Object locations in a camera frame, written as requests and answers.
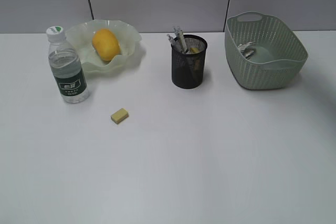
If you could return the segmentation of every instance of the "bottle label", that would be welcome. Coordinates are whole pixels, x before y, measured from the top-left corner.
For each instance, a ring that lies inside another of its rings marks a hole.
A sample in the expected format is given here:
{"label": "bottle label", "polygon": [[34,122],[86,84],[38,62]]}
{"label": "bottle label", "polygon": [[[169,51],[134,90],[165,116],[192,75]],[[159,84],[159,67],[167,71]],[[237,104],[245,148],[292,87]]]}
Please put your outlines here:
{"label": "bottle label", "polygon": [[57,86],[62,95],[74,97],[81,94],[86,89],[86,82],[83,75],[83,70],[70,78],[55,77]]}

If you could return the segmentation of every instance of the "basket handle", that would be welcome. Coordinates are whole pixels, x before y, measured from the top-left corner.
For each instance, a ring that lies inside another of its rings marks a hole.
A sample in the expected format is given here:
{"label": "basket handle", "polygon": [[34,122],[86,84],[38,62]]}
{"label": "basket handle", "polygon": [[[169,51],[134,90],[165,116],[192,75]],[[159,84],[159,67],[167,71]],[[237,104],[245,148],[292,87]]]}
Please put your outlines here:
{"label": "basket handle", "polygon": [[261,14],[259,12],[246,12],[234,16],[232,19],[235,19],[237,22],[257,22],[263,20],[266,17],[267,15]]}

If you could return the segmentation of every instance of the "pen holder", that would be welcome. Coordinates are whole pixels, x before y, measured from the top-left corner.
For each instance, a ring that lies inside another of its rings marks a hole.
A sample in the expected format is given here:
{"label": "pen holder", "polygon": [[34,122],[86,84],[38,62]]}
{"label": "pen holder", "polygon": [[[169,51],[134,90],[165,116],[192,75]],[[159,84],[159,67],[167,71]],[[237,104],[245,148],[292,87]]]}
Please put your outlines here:
{"label": "pen holder", "polygon": [[180,43],[175,38],[172,46],[172,81],[182,89],[193,89],[203,81],[203,70],[207,42],[196,35],[184,35],[188,48],[197,48],[199,53],[181,53]]}

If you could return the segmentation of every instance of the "yellow eraser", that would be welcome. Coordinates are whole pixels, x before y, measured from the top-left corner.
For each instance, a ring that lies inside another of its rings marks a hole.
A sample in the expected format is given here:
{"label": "yellow eraser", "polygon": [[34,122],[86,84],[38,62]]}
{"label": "yellow eraser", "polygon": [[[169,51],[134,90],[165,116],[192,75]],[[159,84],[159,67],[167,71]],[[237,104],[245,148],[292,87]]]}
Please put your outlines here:
{"label": "yellow eraser", "polygon": [[111,115],[112,121],[114,121],[116,124],[119,124],[120,122],[122,122],[126,118],[128,118],[128,112],[125,109],[120,109],[116,113]]}
{"label": "yellow eraser", "polygon": [[199,53],[199,49],[197,47],[191,47],[190,48],[190,51],[193,53],[193,54],[198,54]]}

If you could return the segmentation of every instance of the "green plastic basket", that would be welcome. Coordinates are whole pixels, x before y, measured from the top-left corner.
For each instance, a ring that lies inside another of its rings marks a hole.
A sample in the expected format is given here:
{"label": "green plastic basket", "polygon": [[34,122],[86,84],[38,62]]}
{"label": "green plastic basket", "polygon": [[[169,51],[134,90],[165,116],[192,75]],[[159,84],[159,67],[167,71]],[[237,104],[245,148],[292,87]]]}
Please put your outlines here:
{"label": "green plastic basket", "polygon": [[[245,59],[237,45],[248,42],[255,42],[256,53]],[[285,87],[308,58],[306,49],[285,23],[275,16],[256,12],[228,19],[225,51],[237,82],[252,90]]]}

